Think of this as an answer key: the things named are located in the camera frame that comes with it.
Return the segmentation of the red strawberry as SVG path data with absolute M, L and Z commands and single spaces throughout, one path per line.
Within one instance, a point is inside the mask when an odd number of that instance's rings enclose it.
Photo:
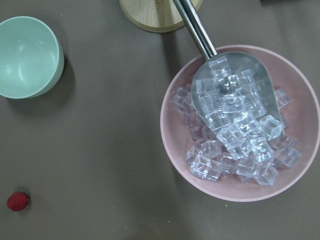
M 17 191 L 14 192 L 7 200 L 7 207 L 13 212 L 24 210 L 30 202 L 30 197 L 27 193 Z

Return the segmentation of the metal ice scoop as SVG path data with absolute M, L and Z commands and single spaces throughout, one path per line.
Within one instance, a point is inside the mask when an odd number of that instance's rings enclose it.
M 199 16 L 190 0 L 175 0 L 174 4 L 180 13 L 183 22 L 187 26 L 194 42 L 197 44 L 204 63 L 195 73 L 191 83 L 191 98 L 195 110 L 207 126 L 212 122 L 206 119 L 206 114 L 201 107 L 199 96 L 200 89 L 197 80 L 201 77 L 209 77 L 212 81 L 210 87 L 218 87 L 223 94 L 229 94 L 231 88 L 222 86 L 220 79 L 227 77 L 228 73 L 240 70 L 252 70 L 253 75 L 258 77 L 256 91 L 262 97 L 262 105 L 266 107 L 266 113 L 281 121 L 281 113 L 277 104 L 272 78 L 266 66 L 255 56 L 243 51 L 227 51 L 219 53 L 210 40 Z

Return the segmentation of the clear acrylic ice cubes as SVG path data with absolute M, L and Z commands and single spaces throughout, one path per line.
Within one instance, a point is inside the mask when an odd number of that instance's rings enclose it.
M 287 122 L 267 113 L 255 69 L 233 71 L 230 63 L 225 56 L 210 61 L 209 76 L 195 82 L 204 118 L 194 108 L 190 84 L 175 91 L 174 108 L 194 142 L 185 161 L 200 179 L 216 182 L 232 174 L 242 183 L 273 186 L 278 169 L 291 168 L 301 158 L 298 141 L 283 134 Z

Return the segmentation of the round wooden stand base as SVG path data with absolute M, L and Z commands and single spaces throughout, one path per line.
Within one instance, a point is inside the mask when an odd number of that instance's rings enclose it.
M 173 0 L 120 0 L 125 16 L 138 28 L 151 33 L 168 33 L 185 23 Z

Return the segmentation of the mint green bowl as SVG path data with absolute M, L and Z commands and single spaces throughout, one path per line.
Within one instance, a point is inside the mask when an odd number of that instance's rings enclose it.
M 62 76 L 62 46 L 43 21 L 16 16 L 0 24 L 0 94 L 27 99 L 51 90 Z

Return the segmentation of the pink bowl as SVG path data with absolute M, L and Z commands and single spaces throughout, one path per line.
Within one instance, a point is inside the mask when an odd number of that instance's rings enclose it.
M 276 88 L 282 88 L 291 103 L 282 109 L 289 122 L 286 134 L 298 139 L 296 149 L 300 159 L 292 168 L 279 169 L 274 186 L 260 186 L 250 181 L 242 183 L 235 175 L 226 175 L 217 182 L 199 179 L 191 174 L 185 156 L 193 140 L 183 124 L 183 116 L 173 105 L 172 97 L 178 86 L 191 82 L 191 77 L 203 64 L 202 56 L 189 61 L 171 81 L 161 107 L 160 131 L 166 153 L 179 174 L 198 190 L 213 197 L 234 201 L 254 202 L 276 196 L 293 186 L 309 169 L 320 145 L 320 106 L 317 96 L 303 73 L 290 61 L 270 50 L 250 45 L 227 45 L 220 52 L 241 51 L 260 59 L 269 70 Z

